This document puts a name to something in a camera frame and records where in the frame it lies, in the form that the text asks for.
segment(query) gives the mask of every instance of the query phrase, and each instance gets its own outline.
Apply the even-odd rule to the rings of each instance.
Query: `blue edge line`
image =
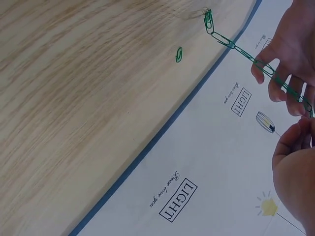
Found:
[[[251,22],[253,16],[255,15],[257,9],[259,8],[262,0],[256,0],[256,3],[253,7],[252,12],[250,13],[244,27],[241,29],[239,34],[234,39],[236,42],[241,35],[244,33],[249,23]],[[87,223],[95,216],[95,214],[103,207],[103,205],[110,199],[110,197],[116,192],[116,190],[122,185],[122,183],[128,178],[131,172],[138,166],[138,164],[142,161],[142,159],[149,153],[149,151],[154,147],[154,145],[159,141],[159,139],[163,136],[163,134],[168,130],[168,128],[174,123],[177,117],[182,113],[185,107],[190,103],[190,101],[195,97],[195,95],[199,92],[201,87],[205,84],[205,82],[209,79],[214,70],[219,66],[219,64],[223,61],[225,56],[230,51],[227,48],[223,54],[219,57],[216,63],[211,67],[208,73],[202,78],[202,80],[197,84],[197,86],[193,89],[193,91],[188,95],[188,97],[184,100],[184,102],[179,106],[179,108],[175,111],[175,113],[171,116],[171,118],[166,122],[166,124],[161,128],[161,130],[152,138],[152,140],[148,143],[148,145],[140,152],[140,154],[136,157],[136,159],[128,166],[128,168],[124,171],[124,173],[118,178],[118,180],[113,184],[113,186],[105,193],[105,195],[96,203],[96,205],[90,210],[90,212],[82,219],[82,221],[73,229],[73,231],[69,234],[69,236],[76,236],[80,233],[80,231],[87,225]]]

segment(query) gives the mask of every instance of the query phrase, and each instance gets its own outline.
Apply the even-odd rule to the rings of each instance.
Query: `paper clip chain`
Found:
[[[253,62],[255,64],[255,66],[257,66],[265,75],[267,75],[271,79],[274,79],[281,87],[284,87],[284,89],[288,93],[293,95],[296,101],[303,103],[305,110],[307,112],[309,112],[310,117],[313,117],[313,108],[312,108],[311,104],[309,103],[309,101],[306,98],[304,98],[302,95],[297,93],[294,89],[292,89],[285,82],[281,81],[279,74],[269,64],[264,64],[262,61],[256,60],[249,53],[244,51],[242,48],[238,47],[233,41],[226,38],[222,34],[215,32],[215,26],[213,24],[212,10],[209,9],[205,12],[204,23],[205,23],[207,33],[209,35],[211,35],[213,38],[215,38],[219,44],[222,44],[225,47],[228,47],[230,49],[235,49],[240,54],[242,54],[247,59],[249,59],[251,62]]]

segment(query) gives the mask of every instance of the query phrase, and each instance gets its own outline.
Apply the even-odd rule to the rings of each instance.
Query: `wooden table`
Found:
[[[203,8],[234,37],[253,4],[2,0],[0,235],[67,235],[225,49]]]

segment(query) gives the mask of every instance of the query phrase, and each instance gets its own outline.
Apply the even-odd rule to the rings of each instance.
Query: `white paper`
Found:
[[[264,0],[237,45],[257,55],[290,4]],[[266,115],[281,135],[297,118],[285,103],[269,100],[268,83],[258,85],[250,67],[230,51],[79,235],[304,235],[273,187],[271,158],[279,136],[257,122],[264,124]],[[247,102],[241,116],[232,111],[237,98]],[[272,201],[278,210],[266,216],[273,212]]]

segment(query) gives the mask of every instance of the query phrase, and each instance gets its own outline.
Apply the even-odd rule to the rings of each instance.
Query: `light bulb illustration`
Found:
[[[275,216],[278,206],[276,205],[273,198],[270,197],[271,191],[269,191],[268,196],[266,196],[265,192],[262,192],[262,194],[264,199],[257,197],[257,199],[261,201],[260,205],[256,206],[256,208],[261,210],[258,215],[262,214],[263,216]]]
[[[279,137],[281,137],[280,134],[276,132],[275,130],[276,127],[273,124],[273,122],[263,112],[258,112],[256,116],[256,121],[261,127],[267,130],[269,133],[271,134],[276,133]]]
[[[284,218],[281,214],[278,212],[278,206],[275,203],[274,199],[271,197],[271,191],[269,191],[268,195],[265,194],[265,192],[262,192],[263,197],[257,197],[257,199],[260,201],[260,205],[256,206],[257,209],[260,209],[260,212],[258,213],[258,216],[278,216],[282,220],[286,221],[288,224],[302,232],[304,235],[306,235],[301,229],[299,229],[297,226],[295,226],[293,223],[288,221],[286,218]]]

